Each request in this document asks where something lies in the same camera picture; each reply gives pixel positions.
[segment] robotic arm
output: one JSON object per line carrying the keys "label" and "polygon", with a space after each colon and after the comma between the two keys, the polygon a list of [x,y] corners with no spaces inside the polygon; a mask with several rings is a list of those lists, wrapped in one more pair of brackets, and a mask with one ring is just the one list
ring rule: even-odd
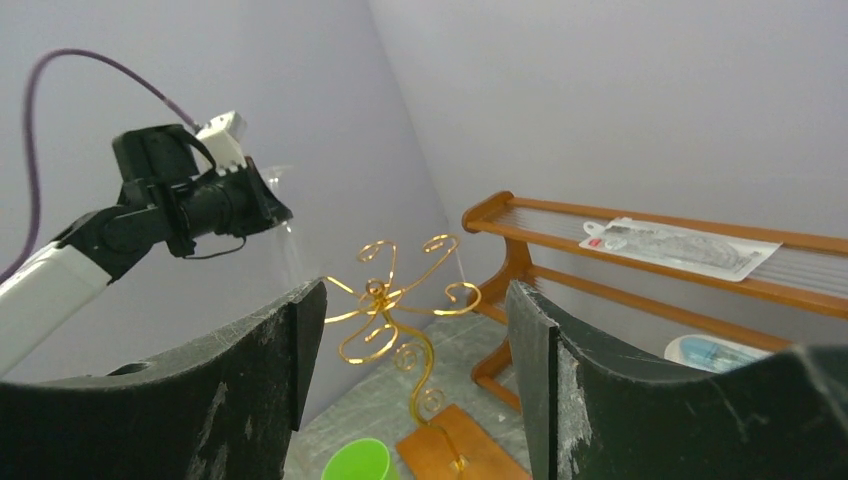
{"label": "robotic arm", "polygon": [[[292,218],[238,140],[245,123],[220,115],[197,135],[181,125],[112,142],[123,178],[116,205],[80,217],[0,285],[0,376],[120,279],[159,242],[191,258],[207,234],[246,237]],[[192,147],[212,164],[200,174]]]}

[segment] green cup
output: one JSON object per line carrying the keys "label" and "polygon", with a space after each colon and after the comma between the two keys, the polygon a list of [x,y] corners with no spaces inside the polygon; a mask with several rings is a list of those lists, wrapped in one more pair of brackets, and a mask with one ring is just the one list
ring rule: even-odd
{"label": "green cup", "polygon": [[383,442],[360,438],[336,452],[321,480],[399,480],[397,467]]}

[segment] orange wooden board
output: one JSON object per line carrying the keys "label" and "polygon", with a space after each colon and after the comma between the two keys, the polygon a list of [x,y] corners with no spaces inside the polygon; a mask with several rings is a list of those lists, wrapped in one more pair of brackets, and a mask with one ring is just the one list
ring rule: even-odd
{"label": "orange wooden board", "polygon": [[[433,423],[450,435],[459,453],[467,459],[462,480],[526,480],[529,478],[512,457],[456,405],[449,405],[433,417]],[[422,427],[395,446],[417,480],[456,480],[453,456],[444,436]]]}

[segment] wooden frame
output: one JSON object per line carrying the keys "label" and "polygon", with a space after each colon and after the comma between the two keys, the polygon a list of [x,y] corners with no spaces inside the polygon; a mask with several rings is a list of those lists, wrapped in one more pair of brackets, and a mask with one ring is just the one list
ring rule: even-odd
{"label": "wooden frame", "polygon": [[[673,305],[651,300],[639,295],[618,290],[596,282],[591,282],[563,272],[534,265],[530,258],[528,244],[553,248],[570,254],[590,257],[617,265],[646,272],[705,285],[720,290],[734,292],[770,302],[787,305],[810,312],[848,320],[848,298],[828,295],[769,281],[747,278],[742,282],[727,282],[705,277],[682,270],[631,260],[602,252],[581,248],[579,242],[540,233],[526,228],[498,222],[498,218],[515,209],[529,209],[579,216],[585,218],[612,220],[619,217],[631,217],[640,221],[664,223],[694,230],[730,235],[735,237],[782,243],[782,248],[812,251],[839,257],[848,257],[848,240],[823,237],[779,230],[727,225],[677,217],[643,214],[624,210],[612,210],[583,205],[550,202],[531,198],[515,197],[512,193],[498,192],[483,202],[468,209],[462,217],[463,228],[470,233],[487,232],[502,236],[506,241],[506,258],[503,267],[487,282],[480,286],[482,299],[475,311],[506,324],[506,314],[498,307],[504,299],[507,286],[513,279],[534,284],[537,279],[545,279],[589,293],[631,308],[657,315],[667,320],[698,328],[706,333],[728,340],[757,347],[768,351],[781,350],[791,344],[778,338],[749,328],[741,327],[717,318],[701,315]],[[495,377],[512,363],[509,343],[504,342],[472,370],[472,379],[481,387],[489,390],[515,410],[520,411],[518,396],[497,382]]]}

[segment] wooden rack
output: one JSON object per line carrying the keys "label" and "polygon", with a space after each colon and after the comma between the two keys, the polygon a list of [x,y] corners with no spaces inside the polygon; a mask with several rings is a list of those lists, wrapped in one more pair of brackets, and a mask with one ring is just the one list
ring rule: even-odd
{"label": "wooden rack", "polygon": [[[533,217],[531,220],[535,222],[525,220],[526,217]],[[605,224],[620,217],[783,245],[748,278],[735,283],[588,250],[578,245],[586,237],[582,231],[583,222],[594,220]],[[531,229],[528,226],[531,223],[539,225]],[[763,350],[777,351],[791,343],[757,330],[534,265],[528,244],[848,320],[848,269],[839,268],[840,264],[846,265],[848,258],[846,239],[519,198],[506,191],[470,208],[463,215],[462,224],[468,232],[492,233],[502,236],[506,242],[503,267],[480,286],[483,298],[475,309],[503,324],[507,319],[500,304],[509,282],[518,279],[533,285],[537,280],[545,279]],[[560,231],[554,232],[554,224],[559,225]],[[494,352],[474,367],[471,377],[478,385],[520,411],[518,396],[495,379],[511,363],[509,343],[504,339]]]}

